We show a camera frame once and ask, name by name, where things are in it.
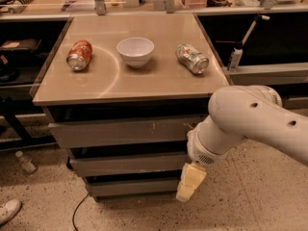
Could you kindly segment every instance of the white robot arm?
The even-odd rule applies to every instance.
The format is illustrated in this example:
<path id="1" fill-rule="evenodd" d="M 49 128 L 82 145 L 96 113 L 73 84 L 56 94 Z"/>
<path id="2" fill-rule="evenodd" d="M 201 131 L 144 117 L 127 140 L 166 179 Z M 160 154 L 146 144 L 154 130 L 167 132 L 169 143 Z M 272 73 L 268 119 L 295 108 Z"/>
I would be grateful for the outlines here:
<path id="1" fill-rule="evenodd" d="M 265 86 L 230 86 L 216 91 L 209 115 L 188 134 L 192 164 L 185 164 L 177 199 L 187 201 L 206 176 L 205 166 L 251 139 L 308 166 L 308 117 L 283 109 L 279 94 Z"/>

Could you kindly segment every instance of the bowl rim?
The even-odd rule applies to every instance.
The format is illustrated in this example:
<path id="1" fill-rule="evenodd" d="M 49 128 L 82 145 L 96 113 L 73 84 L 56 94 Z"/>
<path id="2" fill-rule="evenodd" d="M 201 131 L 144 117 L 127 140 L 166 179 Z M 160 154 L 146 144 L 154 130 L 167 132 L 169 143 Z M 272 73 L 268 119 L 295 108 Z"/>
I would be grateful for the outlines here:
<path id="1" fill-rule="evenodd" d="M 149 53 L 151 53 L 151 52 L 154 50 L 154 42 L 153 42 L 152 40 L 150 40 L 150 39 L 148 39 L 148 38 L 144 38 L 144 37 L 130 37 L 130 38 L 125 38 L 125 39 L 121 40 L 121 41 L 117 44 L 116 50 L 117 50 L 118 53 L 120 53 L 120 54 L 122 54 L 122 55 L 124 55 L 124 56 L 129 56 L 129 55 L 127 55 L 127 53 L 123 53 L 123 52 L 120 51 L 119 48 L 118 48 L 124 41 L 127 41 L 127 40 L 129 40 L 129 39 L 142 39 L 142 40 L 148 41 L 148 42 L 150 43 L 150 45 L 151 45 L 151 50 L 150 50 L 149 52 L 147 52 L 146 54 L 149 54 Z"/>

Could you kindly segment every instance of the shoe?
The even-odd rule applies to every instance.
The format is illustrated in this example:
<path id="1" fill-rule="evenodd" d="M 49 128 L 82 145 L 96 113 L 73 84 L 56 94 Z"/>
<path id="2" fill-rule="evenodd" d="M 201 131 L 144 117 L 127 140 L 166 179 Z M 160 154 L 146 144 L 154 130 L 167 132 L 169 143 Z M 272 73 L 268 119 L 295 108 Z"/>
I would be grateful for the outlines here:
<path id="1" fill-rule="evenodd" d="M 18 199 L 10 200 L 9 202 L 0 205 L 0 225 L 7 223 L 21 208 L 21 202 Z"/>

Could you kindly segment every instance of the bowl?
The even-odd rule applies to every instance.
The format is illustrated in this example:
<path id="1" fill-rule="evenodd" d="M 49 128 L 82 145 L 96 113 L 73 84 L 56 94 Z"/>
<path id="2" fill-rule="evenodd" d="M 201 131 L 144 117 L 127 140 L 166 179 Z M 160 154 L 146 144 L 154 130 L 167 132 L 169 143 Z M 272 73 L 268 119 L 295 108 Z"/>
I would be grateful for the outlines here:
<path id="1" fill-rule="evenodd" d="M 154 43 L 147 38 L 126 38 L 117 45 L 116 50 L 126 64 L 139 68 L 151 59 Z"/>

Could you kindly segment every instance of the speckled floor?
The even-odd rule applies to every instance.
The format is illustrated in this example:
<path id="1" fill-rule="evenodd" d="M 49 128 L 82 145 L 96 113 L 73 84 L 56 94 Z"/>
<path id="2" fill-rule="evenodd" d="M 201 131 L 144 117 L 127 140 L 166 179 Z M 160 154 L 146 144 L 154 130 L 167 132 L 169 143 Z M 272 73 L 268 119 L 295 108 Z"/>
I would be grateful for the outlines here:
<path id="1" fill-rule="evenodd" d="M 0 202 L 19 198 L 22 209 L 3 231 L 71 231 L 86 196 L 84 182 L 66 168 L 56 145 L 26 149 L 38 171 L 22 172 L 14 151 L 0 152 Z M 175 193 L 95 202 L 76 213 L 79 231 L 116 230 L 308 230 L 308 168 L 259 142 L 233 148 L 207 168 L 208 177 L 187 203 Z"/>

